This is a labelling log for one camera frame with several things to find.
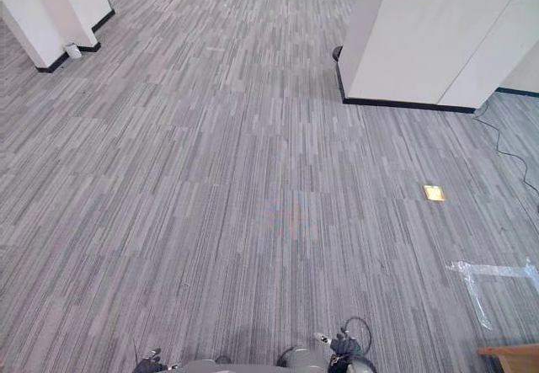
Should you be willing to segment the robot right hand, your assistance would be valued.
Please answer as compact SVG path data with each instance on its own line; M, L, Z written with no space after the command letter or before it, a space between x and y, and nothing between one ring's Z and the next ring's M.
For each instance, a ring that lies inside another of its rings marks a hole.
M337 338L330 338L323 333L315 332L314 338L329 346L333 351L330 357L330 366L347 365L352 359L358 359L363 356L359 343L355 338L338 333Z

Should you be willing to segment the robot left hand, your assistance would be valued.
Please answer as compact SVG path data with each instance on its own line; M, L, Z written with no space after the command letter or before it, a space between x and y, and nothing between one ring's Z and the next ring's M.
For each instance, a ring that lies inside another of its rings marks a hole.
M136 367L133 369L132 373L153 373L167 371L168 366L160 362L160 354L160 348L152 349L136 364Z

